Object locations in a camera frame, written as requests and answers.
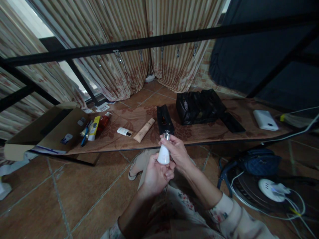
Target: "silver bottle cap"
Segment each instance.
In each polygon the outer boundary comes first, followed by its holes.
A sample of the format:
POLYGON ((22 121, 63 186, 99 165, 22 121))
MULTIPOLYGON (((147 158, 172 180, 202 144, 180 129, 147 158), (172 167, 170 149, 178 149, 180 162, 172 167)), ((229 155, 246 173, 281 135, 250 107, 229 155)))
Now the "silver bottle cap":
POLYGON ((169 134, 169 130, 166 130, 165 133, 164 133, 164 138, 169 140, 170 138, 170 134, 169 134))

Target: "beige tube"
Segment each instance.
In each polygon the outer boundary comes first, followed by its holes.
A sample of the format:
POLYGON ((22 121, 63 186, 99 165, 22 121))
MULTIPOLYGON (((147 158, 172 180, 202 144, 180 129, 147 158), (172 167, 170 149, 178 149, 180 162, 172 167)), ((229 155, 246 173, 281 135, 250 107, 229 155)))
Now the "beige tube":
POLYGON ((144 138, 144 136, 146 135, 146 133, 150 130, 150 128, 152 127, 154 122, 155 122, 154 119, 150 119, 146 123, 146 125, 144 125, 143 128, 134 136, 133 139, 135 139, 136 141, 138 141, 140 143, 142 141, 142 139, 144 138))

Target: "navy handbag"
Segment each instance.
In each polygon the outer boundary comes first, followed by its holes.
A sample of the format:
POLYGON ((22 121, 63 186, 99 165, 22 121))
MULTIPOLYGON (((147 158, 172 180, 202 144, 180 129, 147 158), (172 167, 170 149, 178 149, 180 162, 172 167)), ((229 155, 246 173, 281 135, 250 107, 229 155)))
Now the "navy handbag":
POLYGON ((230 197, 233 196, 230 183, 227 179, 227 172, 233 167, 238 166, 243 171, 255 175, 255 176, 270 176, 274 175, 278 171, 281 157, 275 155, 270 149, 252 149, 245 153, 245 155, 239 157, 235 161, 227 163, 223 168, 219 161, 220 169, 222 170, 217 188, 220 189, 221 183, 225 180, 225 183, 229 190, 230 197))

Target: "wooden tabletop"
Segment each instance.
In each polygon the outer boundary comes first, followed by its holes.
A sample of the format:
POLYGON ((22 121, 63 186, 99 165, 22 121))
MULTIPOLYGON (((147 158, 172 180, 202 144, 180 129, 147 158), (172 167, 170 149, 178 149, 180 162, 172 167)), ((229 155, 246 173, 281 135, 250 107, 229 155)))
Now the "wooden tabletop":
MULTIPOLYGON (((281 136, 292 130, 285 127, 281 122, 277 121, 279 130, 268 131, 258 127, 253 116, 254 110, 268 110, 272 116, 280 114, 280 112, 267 106, 256 103, 251 99, 224 99, 222 100, 227 111, 230 112, 238 122, 246 129, 244 133, 231 133, 227 127, 218 119, 214 123, 184 125, 180 124, 180 120, 176 111, 175 104, 167 105, 173 125, 175 127, 175 136, 187 144, 196 143, 213 143, 217 141, 233 141, 233 140, 265 140, 281 136)), ((91 117, 104 115, 106 112, 93 113, 91 117)), ((145 149, 158 147, 159 127, 157 124, 157 108, 156 106, 139 107, 133 109, 123 109, 112 111, 113 115, 107 127, 102 131, 101 135, 95 141, 88 141, 84 147, 79 143, 70 150, 69 154, 106 152, 129 149, 145 149), (149 132, 145 135, 141 143, 137 142, 133 137, 139 130, 154 118, 155 123, 149 132), (117 133, 117 129, 123 127, 133 131, 131 137, 117 133)))

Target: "person's left hand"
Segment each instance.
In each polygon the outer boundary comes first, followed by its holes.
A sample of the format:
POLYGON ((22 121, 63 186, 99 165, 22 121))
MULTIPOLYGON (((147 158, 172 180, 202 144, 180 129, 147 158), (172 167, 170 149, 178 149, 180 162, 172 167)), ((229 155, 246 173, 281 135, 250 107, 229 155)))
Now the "person's left hand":
POLYGON ((142 185, 150 196, 159 195, 168 182, 174 178, 175 163, 170 161, 167 165, 160 164, 157 161, 158 156, 158 153, 151 155, 142 185))

